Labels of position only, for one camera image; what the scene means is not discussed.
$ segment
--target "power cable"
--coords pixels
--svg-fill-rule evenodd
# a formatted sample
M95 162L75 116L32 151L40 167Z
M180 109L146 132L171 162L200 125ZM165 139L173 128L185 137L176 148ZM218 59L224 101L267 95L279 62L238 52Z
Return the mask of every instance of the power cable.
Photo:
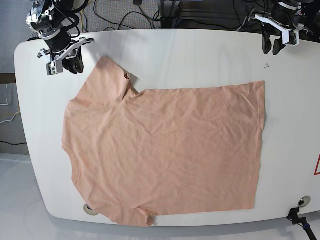
M11 122L13 119L15 119L15 117L16 117L17 115L19 115L19 112L18 112L18 111L12 116L12 118L11 118L10 120L1 121L1 122L0 122L0 125L1 125L1 124L4 124L4 123L6 123L6 122Z
M83 26L83 30L85 30L87 33L89 33L88 18L87 18L87 16L86 16L85 11L83 11L82 15L83 15L83 16L84 16L84 18L85 18L85 24L86 24L86 27L85 27L85 26Z
M160 21L160 19L157 20L157 18L159 17L159 15L160 15L159 10L153 15L153 19L152 19L152 27L153 27L153 29L156 28L156 27L155 27L155 21Z
M5 85L5 101L6 101L6 103L1 103L0 106L9 106L7 90L8 90L8 84Z
M81 10L81 13L80 13L80 17L81 17L81 33L83 33L84 30L88 33L88 31L84 28L83 15L85 14L84 11L85 11L86 7L87 7L91 2L92 2L92 0L89 0L88 3L87 3L87 5ZM88 25L88 19L87 19L86 16L84 16L84 17L85 17L85 21L86 21L86 23L87 23L87 25Z
M0 143L9 144L9 145L12 145L12 146L18 146L18 145L24 145L24 144L27 144L26 142L13 144L13 143L10 143L10 142L7 142L7 141L0 141Z
M59 13L61 13L62 16L64 16L66 19L68 19L69 22L71 23L71 25L72 25L74 28L76 28L76 30L78 31L78 35L77 35L77 36L71 36L71 38L74 39L74 38L79 37L79 36L80 36L80 30L79 30L78 26L77 26L73 21L71 21L71 19L70 19L68 16L66 16L66 15L58 8L57 4L55 3L55 0L51 0L51 2L52 2L52 5L54 6L54 8L57 9L57 11L58 11Z
M108 26L108 27L106 27L106 28L103 30L103 32L104 32L105 30L108 30L108 29L112 29L113 31L115 31L115 29L114 29L112 26Z
M235 6L235 0L233 0L232 5L233 5L233 9L234 9L235 14L236 14L236 18L238 19L239 25L241 26L240 17L239 17L238 11L237 11L236 6Z
M151 17L147 16L147 15L145 14L145 12L142 10L141 6L139 6L139 9L140 9L140 11L142 12L142 14L143 14L146 18L148 18L148 19L150 19L150 20L152 20L152 21L155 21L155 22L161 21L160 19L154 20L154 19L155 19L154 17L151 18Z
M255 10L256 10L256 9L254 8L254 9L248 14L248 16L246 16L246 18L245 18L244 21L243 21L243 24L236 30L236 32L240 31L240 29L242 29L242 28L245 26L247 19L250 20L250 15L251 15Z
M122 18L122 20L121 20L121 22L120 22L120 24L119 24L118 30L120 30L121 26L123 26L122 23L124 22L124 20L126 19L126 17L129 16L130 14L139 14L139 15L141 15L141 16L144 16L144 17L147 19L147 21L149 22L150 28L152 29L152 24L151 24L151 22L149 21L149 19L147 18L147 16L145 16L144 14L142 14L141 12L138 12L138 11L131 11L131 12L128 12L128 13Z
M104 21L106 21L106 22L108 22L108 23L110 23L110 24L118 25L118 26L120 27L120 24L119 24L119 23L112 22L112 21L107 20L107 19L103 18L102 16L98 15L98 14L96 13L96 3L97 3L97 0L94 0L93 13L94 13L98 18L100 18L100 19L102 19L102 20L104 20ZM122 26L123 26L123 27L126 27L126 28L128 28L128 29L134 29L133 27L126 26L126 25L124 25L124 24L122 24Z
M75 10L72 10L72 11L70 11L68 13L77 14L77 13L81 12L83 9L85 9L88 4L89 4L89 0L85 0L84 3L81 5L81 7L77 8Z
M237 29L237 28L240 27L240 26L226 27L226 26L223 26L223 25L220 25L220 24L204 23L204 22L199 22L199 21L196 21L196 20L189 20L189 21L194 22L194 23L197 23L197 24L201 24L201 25L215 26L215 27L219 27L219 28L222 28L222 29L226 29L226 30L234 30L234 29Z

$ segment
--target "cable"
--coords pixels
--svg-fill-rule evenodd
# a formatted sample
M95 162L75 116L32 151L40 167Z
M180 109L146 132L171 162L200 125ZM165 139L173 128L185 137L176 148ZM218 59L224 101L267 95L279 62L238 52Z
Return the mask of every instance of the cable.
M236 14L236 18L238 19L238 22L239 22L239 24L240 24L240 26L241 26L240 17L239 17L239 14L238 14L237 9L236 9L236 6L235 6L235 0L233 0L232 4L233 4L233 9L234 9L235 14Z
M235 27L226 27L226 26L222 26L222 25L219 25L219 24L210 24L210 23L203 23L203 22L199 22L199 21L196 21L196 20L189 20L191 22L195 22L197 24L201 24L201 25L208 25L208 26L215 26L215 27L219 27L219 28L222 28L222 29L227 29L227 30L234 30L234 29L237 29L239 28L240 26L235 26Z
M108 26L108 27L106 27L106 28L103 30L103 32L104 32L105 30L107 30L107 29L112 29L113 31L115 31L115 29L114 29L112 26Z
M250 15L254 12L254 10L256 10L255 8L249 13L248 16L246 16L246 18L244 19L242 25L236 30L236 32L238 32L240 29L242 29L244 27L244 25L246 24L247 19L250 19Z
M7 115L19 115L21 112L20 112L20 107L19 107L19 100L17 102L17 107L18 107L18 113L11 113L11 112L8 112L8 113L5 113L5 114L2 114L2 116L7 116Z
M5 85L5 101L6 101L6 104L2 103L2 104L0 104L0 106L9 106L8 97L7 97L7 89L8 89L8 84Z
M144 11L142 10L141 6L139 6L139 9L140 9L140 11L142 12L142 14L143 14L146 18L148 18L148 19L150 19L150 20L152 20L152 21L155 21L155 22L160 21L160 19L154 20L154 19L155 19L154 17L151 18L151 17L147 16L147 15L144 13Z
M70 23L76 28L76 30L78 31L78 35L77 35L77 36L71 36L71 38L74 39L74 38L79 37L79 36L80 36L80 30L79 30L78 26L75 25L75 23L74 23L73 21L71 21L71 19L70 19L68 16L66 16L66 15L58 8L58 6L57 6L56 3L55 3L55 0L51 0L51 2L52 2L52 5L54 6L54 8L57 9L57 11L58 11L59 13L61 13L62 16L64 16L66 19L68 19L69 22L70 22Z
M102 19L102 20L104 20L104 21L106 21L106 22L108 22L108 23L110 23L110 24L114 24L114 25L118 25L118 26L120 25L119 23L115 23L115 22L109 21L109 20L103 18L102 16L98 15L98 14L96 13L96 3L97 3L97 0L94 0L93 13L94 13L98 18L100 18L100 19ZM124 25L124 24L122 24L122 26L123 26L123 27L126 27L126 28L128 28L128 29L134 29L133 27L126 26L126 25Z
M85 9L87 7L87 5L89 4L89 0L85 0L84 3L81 5L81 7L75 9L75 10L72 10L70 11L69 13L70 14L77 14L79 13L80 11L82 11L83 9Z
M88 33L88 31L84 28L84 22L83 22L83 18L82 18L82 15L84 15L84 10L86 9L87 6L89 6L89 4L92 2L92 0L90 0L88 2L88 4L81 10L81 13L80 13L80 18L81 18L81 33L84 33L84 30Z
M141 12L138 12L138 11L131 11L131 12L128 12L121 20L120 24L119 24L119 27L118 27L118 30L120 30L121 26L124 26L122 23L124 22L124 20L126 19L127 16L129 16L130 14L140 14L141 16L144 16L147 21L149 22L150 24L150 28L152 29L152 24L151 22L149 21L148 17L145 16L144 14L142 14Z
M181 16L181 14L184 12L183 9L180 7L180 5L179 5L178 7L179 7L180 11L179 11L179 15L176 16L176 17L174 17L174 19L176 18L176 22L175 22L175 25L174 25L174 27L173 27L174 29L177 28L177 25L178 25L178 22L179 22L179 18L180 18L180 16Z
M18 113L19 113L19 112L16 112L10 120L4 120L4 121L0 122L0 124L6 123L6 122L11 122L13 119L15 119L15 117L16 117L17 115L19 115Z
M153 15L153 19L152 19L152 27L153 27L153 29L156 28L155 27L155 21L159 17L159 15L160 15L159 10Z
M18 145L24 145L24 144L27 144L26 142L13 144L13 143L10 143L10 142L7 142L7 141L0 141L0 143L9 144L9 145L12 145L12 146L18 146Z
M85 26L83 26L83 29L84 29L87 33L89 33L88 18L87 18L86 13L85 13L84 11L83 11L83 16L84 16L84 18L85 18L85 24L86 24L86 28L85 28Z
M304 228L304 226L302 226L302 224L300 224L300 223L297 223L297 225L299 225L300 227Z

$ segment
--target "white table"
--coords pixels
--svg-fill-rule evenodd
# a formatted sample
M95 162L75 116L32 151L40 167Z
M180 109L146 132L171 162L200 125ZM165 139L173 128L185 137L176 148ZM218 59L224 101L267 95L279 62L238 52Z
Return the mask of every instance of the white table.
M301 213L320 210L320 45L301 41L279 55L264 55L261 35L212 30L123 30L83 34L95 43L82 48L84 72L47 76L38 59L42 40L20 44L14 55L22 121L31 161L48 212L62 219L114 224L83 211L71 181L71 163L61 148L68 102L99 58L108 55L137 77L135 88L218 87L266 81L263 131L255 208L158 216L155 226L203 226L286 217L300 198Z

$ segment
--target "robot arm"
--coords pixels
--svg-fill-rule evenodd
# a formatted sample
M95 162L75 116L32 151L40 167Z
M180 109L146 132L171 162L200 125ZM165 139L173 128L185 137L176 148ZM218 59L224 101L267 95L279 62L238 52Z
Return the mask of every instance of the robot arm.
M81 46L94 42L94 39L81 37L79 40L73 40L73 38L80 35L77 27L79 18L76 13L83 10L88 2L89 0L85 0L83 5L75 10L72 10L74 0L38 0L33 2L26 23L49 47L48 50L40 50L38 54L38 58L47 59L48 75L62 73L63 68L73 74L84 71ZM64 19L68 19L70 25L63 26ZM78 30L77 36L71 36L68 32L72 28Z
M306 27L306 17L302 6L307 6L315 0L277 0L274 1L271 13L257 13L254 19L261 22L262 50L268 54L272 48L270 35L274 29L280 31L281 37L274 41L273 55L277 55L285 46L299 44L299 32L309 29Z

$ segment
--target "peach t-shirt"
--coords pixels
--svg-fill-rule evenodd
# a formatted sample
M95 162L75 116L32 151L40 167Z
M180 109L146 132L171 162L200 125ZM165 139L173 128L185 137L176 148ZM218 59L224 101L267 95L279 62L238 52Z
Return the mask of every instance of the peach t-shirt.
M252 209L263 81L137 93L102 57L65 110L62 147L84 201L120 225L153 216Z

